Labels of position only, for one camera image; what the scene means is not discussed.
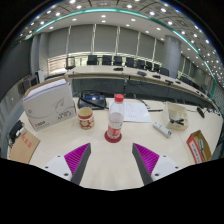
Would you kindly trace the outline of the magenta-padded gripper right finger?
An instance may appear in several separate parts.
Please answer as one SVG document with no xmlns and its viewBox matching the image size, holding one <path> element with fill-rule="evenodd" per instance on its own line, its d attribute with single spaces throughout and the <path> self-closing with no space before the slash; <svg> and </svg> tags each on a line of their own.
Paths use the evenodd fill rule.
<svg viewBox="0 0 224 224">
<path fill-rule="evenodd" d="M 150 184 L 181 169 L 168 155 L 158 155 L 137 143 L 134 143 L 132 146 L 132 154 L 136 160 L 144 185 Z"/>
</svg>

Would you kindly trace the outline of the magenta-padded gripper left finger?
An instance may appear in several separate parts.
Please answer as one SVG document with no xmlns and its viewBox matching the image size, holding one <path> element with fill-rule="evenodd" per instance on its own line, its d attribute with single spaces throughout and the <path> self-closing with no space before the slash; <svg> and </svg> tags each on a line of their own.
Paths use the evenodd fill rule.
<svg viewBox="0 0 224 224">
<path fill-rule="evenodd" d="M 91 144 L 87 143 L 70 151 L 66 155 L 56 155 L 43 167 L 43 169 L 79 185 L 90 154 Z"/>
</svg>

